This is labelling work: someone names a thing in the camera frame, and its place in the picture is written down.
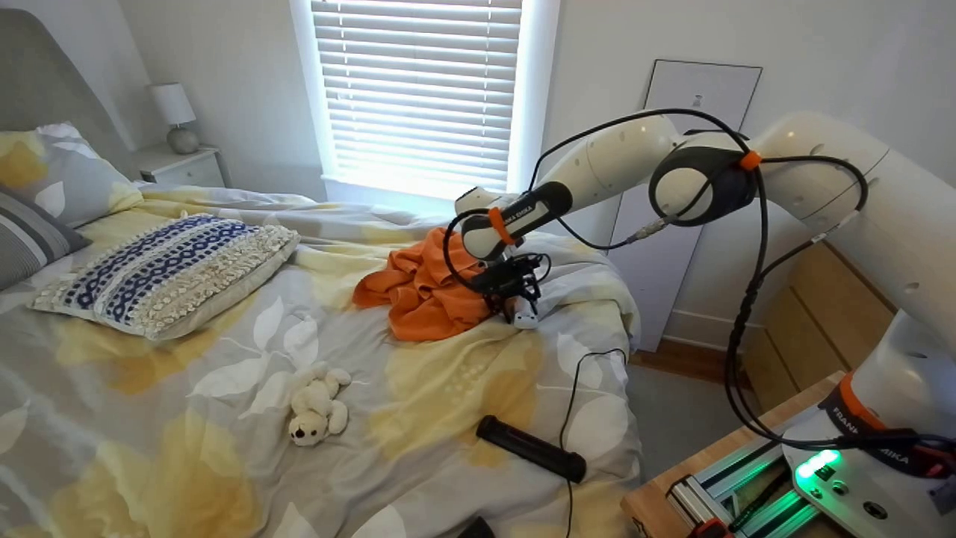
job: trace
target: wooden floor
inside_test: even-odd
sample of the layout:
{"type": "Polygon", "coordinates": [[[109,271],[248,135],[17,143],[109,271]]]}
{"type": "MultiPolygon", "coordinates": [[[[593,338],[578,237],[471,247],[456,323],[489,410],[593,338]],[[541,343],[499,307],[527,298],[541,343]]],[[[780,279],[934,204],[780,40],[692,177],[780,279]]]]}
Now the wooden floor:
{"type": "Polygon", "coordinates": [[[692,379],[722,379],[722,352],[707,346],[660,340],[657,352],[637,352],[632,362],[643,367],[669,370],[692,379]]]}

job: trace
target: black handle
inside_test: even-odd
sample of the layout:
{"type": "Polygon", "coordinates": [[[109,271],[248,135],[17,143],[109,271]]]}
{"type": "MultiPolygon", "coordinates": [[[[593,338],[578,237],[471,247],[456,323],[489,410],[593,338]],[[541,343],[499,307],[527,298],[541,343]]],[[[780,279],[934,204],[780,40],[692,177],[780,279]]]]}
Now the black handle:
{"type": "Polygon", "coordinates": [[[541,470],[548,470],[572,483],[578,483],[586,474],[587,474],[587,464],[586,456],[578,456],[577,450],[563,450],[551,442],[542,442],[538,437],[527,437],[493,415],[484,415],[478,421],[478,437],[493,442],[493,445],[502,445],[504,450],[541,467],[541,470]]]}

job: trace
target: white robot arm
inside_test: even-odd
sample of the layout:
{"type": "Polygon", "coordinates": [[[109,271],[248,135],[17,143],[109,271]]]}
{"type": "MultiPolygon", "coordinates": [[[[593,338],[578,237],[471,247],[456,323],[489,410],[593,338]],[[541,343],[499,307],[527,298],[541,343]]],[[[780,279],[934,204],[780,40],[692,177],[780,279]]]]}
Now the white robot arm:
{"type": "MultiPolygon", "coordinates": [[[[744,155],[732,140],[713,143],[713,135],[680,138],[660,117],[602,129],[566,150],[527,195],[463,217],[463,244],[478,259],[499,259],[522,234],[640,183],[651,183],[660,217],[674,225],[713,220],[753,199],[741,177],[746,180],[746,167],[761,161],[768,199],[823,237],[898,307],[884,340],[855,370],[844,391],[864,400],[884,428],[911,428],[953,442],[956,189],[890,152],[886,143],[820,114],[786,117],[746,147],[758,159],[744,155]],[[837,164],[777,161],[793,155],[837,159],[861,177],[837,164]]],[[[828,419],[793,431],[804,439],[840,437],[828,419]]],[[[789,453],[790,467],[805,456],[805,450],[789,453]]],[[[937,482],[886,471],[867,453],[856,456],[855,471],[871,500],[896,501],[907,497],[907,501],[896,501],[901,515],[884,522],[861,515],[861,504],[814,500],[844,528],[861,534],[896,534],[901,528],[956,534],[956,509],[941,512],[928,500],[937,482]]]]}

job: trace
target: window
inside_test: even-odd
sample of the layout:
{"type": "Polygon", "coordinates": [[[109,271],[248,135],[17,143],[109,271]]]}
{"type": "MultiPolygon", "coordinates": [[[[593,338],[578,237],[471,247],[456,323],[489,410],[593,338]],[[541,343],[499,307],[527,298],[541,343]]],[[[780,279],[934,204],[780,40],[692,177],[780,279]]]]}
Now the window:
{"type": "Polygon", "coordinates": [[[303,8],[324,180],[427,196],[527,180],[551,0],[311,0],[303,8]]]}

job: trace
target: nightstand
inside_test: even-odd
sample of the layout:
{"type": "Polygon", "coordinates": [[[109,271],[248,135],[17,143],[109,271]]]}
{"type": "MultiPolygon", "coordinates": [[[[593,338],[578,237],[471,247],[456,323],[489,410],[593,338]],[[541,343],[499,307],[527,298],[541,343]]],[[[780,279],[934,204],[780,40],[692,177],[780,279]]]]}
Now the nightstand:
{"type": "Polygon", "coordinates": [[[200,147],[191,155],[175,155],[167,147],[145,147],[133,155],[133,164],[145,183],[156,184],[208,184],[223,189],[215,147],[200,147]]]}

